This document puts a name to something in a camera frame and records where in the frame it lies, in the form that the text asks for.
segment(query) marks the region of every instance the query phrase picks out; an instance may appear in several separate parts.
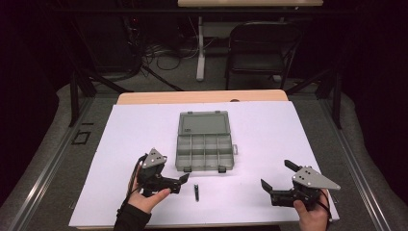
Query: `black marker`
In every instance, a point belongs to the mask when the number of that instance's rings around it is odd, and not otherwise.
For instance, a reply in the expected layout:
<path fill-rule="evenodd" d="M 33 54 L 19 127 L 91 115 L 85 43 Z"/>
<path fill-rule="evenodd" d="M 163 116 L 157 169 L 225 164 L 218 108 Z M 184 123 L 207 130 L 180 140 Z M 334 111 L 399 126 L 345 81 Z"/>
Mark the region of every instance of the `black marker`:
<path fill-rule="evenodd" d="M 200 200 L 200 197 L 198 196 L 198 185 L 194 185 L 194 192 L 195 192 L 195 201 L 198 202 L 198 200 Z"/>

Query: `black cable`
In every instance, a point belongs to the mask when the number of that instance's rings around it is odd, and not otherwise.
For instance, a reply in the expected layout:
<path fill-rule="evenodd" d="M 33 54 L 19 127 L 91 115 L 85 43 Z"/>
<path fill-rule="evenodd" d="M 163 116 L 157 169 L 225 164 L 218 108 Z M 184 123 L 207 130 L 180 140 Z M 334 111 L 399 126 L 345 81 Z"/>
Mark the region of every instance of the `black cable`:
<path fill-rule="evenodd" d="M 141 74 L 143 74 L 144 78 L 147 78 L 147 76 L 149 76 L 149 72 L 144 73 L 144 71 L 141 69 L 140 70 Z"/>
<path fill-rule="evenodd" d="M 140 71 L 140 68 L 136 68 L 131 70 L 130 72 L 128 72 L 127 74 L 120 76 L 120 77 L 106 77 L 106 79 L 108 79 L 111 82 L 119 82 L 119 81 L 123 81 L 123 80 L 127 80 L 132 78 L 133 76 L 137 75 Z"/>
<path fill-rule="evenodd" d="M 329 202 L 329 198 L 327 197 L 327 195 L 323 192 L 322 189 L 320 189 L 320 192 L 324 195 L 324 197 L 326 198 L 327 201 L 327 206 L 325 206 L 323 203 L 321 203 L 320 201 L 317 202 L 317 204 L 319 206 L 321 206 L 321 208 L 323 208 L 326 212 L 327 212 L 327 224 L 326 224 L 326 230 L 329 229 L 330 223 L 332 221 L 332 215 L 330 212 L 330 202 Z"/>
<path fill-rule="evenodd" d="M 186 59 L 186 58 L 189 58 L 189 57 L 194 57 L 195 56 L 195 54 L 194 55 L 191 55 L 191 52 L 197 52 L 197 50 L 198 50 L 198 41 L 197 41 L 197 39 L 195 39 L 194 40 L 194 42 L 192 42 L 191 43 L 191 48 L 189 49 L 189 52 L 187 53 L 187 54 L 185 54 L 185 55 L 183 55 L 183 56 L 181 56 L 180 58 L 181 59 Z"/>
<path fill-rule="evenodd" d="M 191 21 L 191 18 L 190 18 L 190 17 L 189 17 L 189 22 L 190 22 L 190 25 L 191 25 L 192 30 L 194 31 L 194 38 L 195 38 L 195 41 L 196 41 L 195 52 L 194 52 L 194 54 L 190 55 L 190 52 L 192 52 L 192 50 L 193 50 L 193 48 L 194 48 L 194 46 L 192 46 L 192 47 L 191 47 L 191 50 L 190 50 L 189 53 L 188 53 L 188 55 L 185 55 L 184 57 L 182 57 L 183 59 L 189 59 L 189 58 L 194 57 L 194 56 L 197 54 L 198 50 L 199 50 L 199 35 L 198 35 L 197 32 L 195 31 L 194 25 L 192 25 L 192 21 Z"/>
<path fill-rule="evenodd" d="M 174 66 L 174 67 L 171 67 L 171 68 L 163 68 L 163 67 L 161 67 L 159 65 L 159 60 L 160 60 L 160 57 L 162 57 L 162 56 L 164 56 L 164 55 L 157 56 L 157 59 L 156 59 L 156 66 L 161 70 L 173 70 L 173 69 L 177 68 L 181 63 L 181 58 L 180 58 L 179 55 L 174 54 L 173 52 L 169 52 L 169 53 L 166 54 L 166 56 L 176 58 L 177 59 L 177 65 Z"/>
<path fill-rule="evenodd" d="M 180 89 L 179 87 L 170 84 L 167 80 L 165 80 L 164 78 L 162 78 L 161 76 L 159 76 L 158 74 L 156 74 L 153 70 L 151 70 L 149 67 L 142 65 L 141 66 L 142 69 L 145 69 L 147 72 L 149 72 L 150 74 L 152 74 L 156 79 L 160 80 L 161 82 L 167 84 L 169 87 L 173 88 L 174 90 L 177 91 L 184 91 L 182 89 Z"/>
<path fill-rule="evenodd" d="M 130 182 L 129 182 L 129 185 L 128 185 L 128 190 L 127 190 L 127 193 L 126 193 L 126 197 L 125 197 L 125 199 L 123 200 L 122 205 L 120 206 L 120 209 L 117 210 L 117 214 L 116 214 L 117 217 L 119 217 L 120 214 L 122 213 L 123 208 L 124 208 L 125 205 L 128 203 L 129 198 L 130 198 L 130 196 L 132 195 L 132 193 L 134 193 L 135 191 L 137 191 L 137 190 L 139 189 L 139 186 L 137 186 L 137 187 L 133 190 L 133 185 L 135 184 L 136 173 L 138 172 L 138 168 L 139 168 L 139 166 L 140 166 L 140 162 L 144 162 L 144 161 L 146 160 L 147 156 L 148 156 L 147 154 L 144 154 L 142 157 L 140 157 L 140 158 L 138 159 L 138 162 L 137 162 L 136 165 L 135 165 L 135 168 L 133 169 L 132 176 L 131 176 L 131 178 L 130 178 Z"/>
<path fill-rule="evenodd" d="M 146 54 L 146 50 L 149 49 L 150 50 L 150 55 Z M 144 54 L 142 55 L 142 62 L 143 64 L 147 64 L 150 65 L 153 60 L 155 59 L 155 50 L 151 45 L 147 45 L 146 46 L 146 50 L 144 50 Z"/>

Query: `human hand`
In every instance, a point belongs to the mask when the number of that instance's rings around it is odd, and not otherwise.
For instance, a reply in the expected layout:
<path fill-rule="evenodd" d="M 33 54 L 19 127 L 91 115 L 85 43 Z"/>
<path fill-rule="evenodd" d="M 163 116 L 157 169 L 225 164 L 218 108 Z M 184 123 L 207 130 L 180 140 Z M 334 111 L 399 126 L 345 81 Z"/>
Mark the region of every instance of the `human hand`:
<path fill-rule="evenodd" d="M 324 206 L 328 207 L 328 201 L 326 198 L 328 195 L 327 190 L 322 190 L 323 194 L 320 195 L 319 201 Z M 327 211 L 317 204 L 313 211 L 307 211 L 305 205 L 301 200 L 293 202 L 293 206 L 299 214 L 299 226 L 302 231 L 325 231 L 327 226 L 328 214 Z"/>
<path fill-rule="evenodd" d="M 144 195 L 140 194 L 137 190 L 139 170 L 140 166 L 138 166 L 135 181 L 132 186 L 133 193 L 129 197 L 128 204 L 135 206 L 147 214 L 150 214 L 152 209 L 170 194 L 170 189 L 161 190 L 150 197 L 145 197 Z"/>

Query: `white paper sheet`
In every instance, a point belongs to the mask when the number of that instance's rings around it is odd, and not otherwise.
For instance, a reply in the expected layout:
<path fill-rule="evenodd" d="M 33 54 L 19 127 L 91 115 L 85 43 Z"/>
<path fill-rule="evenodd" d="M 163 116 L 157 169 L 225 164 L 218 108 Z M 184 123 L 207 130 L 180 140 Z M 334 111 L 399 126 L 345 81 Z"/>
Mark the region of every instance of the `white paper sheet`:
<path fill-rule="evenodd" d="M 261 178 L 276 190 L 288 190 L 297 165 L 318 164 L 292 102 L 234 102 L 114 106 L 93 158 L 86 184 L 69 226 L 113 226 L 136 161 L 155 147 L 167 156 L 162 174 L 178 178 L 175 152 L 182 112 L 227 111 L 233 144 L 238 146 L 233 170 L 194 171 L 179 194 L 153 209 L 150 226 L 200 226 L 297 221 L 294 208 L 270 204 Z M 199 202 L 193 185 L 199 185 Z M 333 219 L 339 219 L 331 201 Z"/>

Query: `desk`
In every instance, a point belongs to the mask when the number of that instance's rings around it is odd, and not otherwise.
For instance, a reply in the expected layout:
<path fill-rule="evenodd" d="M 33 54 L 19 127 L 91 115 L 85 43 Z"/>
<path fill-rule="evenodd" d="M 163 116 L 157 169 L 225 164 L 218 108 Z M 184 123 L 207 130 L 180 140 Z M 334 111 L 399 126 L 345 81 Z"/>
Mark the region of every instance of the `desk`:
<path fill-rule="evenodd" d="M 231 99 L 241 102 L 229 102 Z M 260 183 L 263 178 L 276 189 L 291 188 L 293 172 L 284 167 L 285 159 L 319 170 L 292 102 L 281 90 L 230 90 L 122 94 L 110 115 L 69 226 L 112 227 L 134 164 L 152 147 L 167 156 L 163 176 L 183 175 L 175 167 L 179 114 L 215 110 L 229 114 L 232 140 L 239 149 L 234 169 L 223 174 L 192 172 L 179 194 L 171 194 L 153 210 L 148 226 L 297 221 L 293 208 L 270 205 Z M 194 184 L 199 184 L 199 202 L 194 199 Z M 331 210 L 333 218 L 339 219 L 336 208 L 331 206 Z"/>
<path fill-rule="evenodd" d="M 222 8 L 222 7 L 313 7 L 321 6 L 322 0 L 178 0 L 179 7 L 186 8 Z M 198 17 L 198 65 L 197 74 L 195 76 L 197 81 L 204 80 L 204 66 L 205 66 L 205 50 L 204 37 L 222 37 L 226 38 L 231 33 L 232 29 L 239 23 L 212 23 L 212 29 L 205 30 L 205 23 L 202 17 Z"/>

